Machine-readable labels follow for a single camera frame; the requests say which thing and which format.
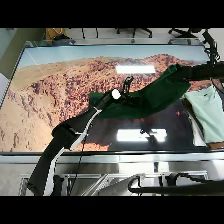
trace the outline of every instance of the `white light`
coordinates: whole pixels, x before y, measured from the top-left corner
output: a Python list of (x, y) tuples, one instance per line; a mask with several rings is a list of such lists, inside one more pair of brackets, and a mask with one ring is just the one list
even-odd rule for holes
[(117, 100), (121, 97), (121, 94), (117, 89), (114, 89), (114, 90), (112, 90), (112, 96), (115, 100)]
[(116, 66), (118, 74), (148, 74), (156, 73), (153, 65), (118, 65)]
[(167, 136), (166, 129), (152, 129), (150, 135), (154, 135), (158, 142), (165, 142)]
[(140, 133), (141, 129), (119, 129), (117, 131), (117, 141), (119, 142), (147, 142), (149, 135)]

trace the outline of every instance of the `rocky hillside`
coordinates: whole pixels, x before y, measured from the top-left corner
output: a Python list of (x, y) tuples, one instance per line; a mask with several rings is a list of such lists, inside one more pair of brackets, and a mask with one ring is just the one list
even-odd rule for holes
[[(58, 123), (88, 107), (91, 91), (106, 92), (122, 87), (127, 75), (118, 75), (116, 65), (155, 66), (156, 74), (135, 76), (130, 91), (136, 91), (176, 63), (196, 64), (160, 54), (145, 59), (99, 57), (22, 68), (15, 73), (0, 111), (0, 150), (44, 150), (52, 139), (51, 130)], [(208, 84), (208, 81), (194, 82), (191, 89), (200, 89)]]

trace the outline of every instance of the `wire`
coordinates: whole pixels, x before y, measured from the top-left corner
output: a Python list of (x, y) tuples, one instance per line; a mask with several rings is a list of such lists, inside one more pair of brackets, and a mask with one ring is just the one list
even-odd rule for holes
[(75, 181), (76, 181), (76, 179), (77, 179), (77, 175), (78, 175), (79, 168), (80, 168), (80, 164), (81, 164), (81, 159), (82, 159), (82, 156), (83, 156), (83, 150), (84, 150), (85, 143), (86, 143), (86, 137), (87, 137), (87, 135), (85, 136), (85, 138), (84, 138), (84, 140), (83, 140), (83, 143), (82, 143), (81, 156), (79, 157), (79, 163), (78, 163), (77, 171), (76, 171), (76, 174), (75, 174), (75, 179), (74, 179), (74, 181), (73, 181), (73, 183), (72, 183), (72, 185), (71, 185), (71, 187), (70, 187), (70, 191), (69, 191), (69, 193), (68, 193), (68, 196), (71, 195), (71, 193), (72, 193), (72, 189), (73, 189), (74, 184), (75, 184)]

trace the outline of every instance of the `light green cloth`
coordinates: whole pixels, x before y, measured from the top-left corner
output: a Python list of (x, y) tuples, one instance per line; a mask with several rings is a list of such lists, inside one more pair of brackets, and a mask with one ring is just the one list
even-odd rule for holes
[(203, 127), (206, 143), (224, 141), (224, 112), (222, 100), (215, 87), (185, 93), (195, 116)]

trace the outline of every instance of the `dark green cloth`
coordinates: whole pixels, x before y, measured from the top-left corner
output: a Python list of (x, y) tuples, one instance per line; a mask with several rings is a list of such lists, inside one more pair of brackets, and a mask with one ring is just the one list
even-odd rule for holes
[[(177, 71), (177, 65), (171, 65), (154, 82), (141, 90), (130, 92), (129, 103), (111, 104), (101, 112), (98, 118), (144, 118), (166, 109), (180, 99), (191, 86), (188, 82), (171, 82), (167, 78)], [(102, 97), (103, 93), (90, 93), (90, 106)]]

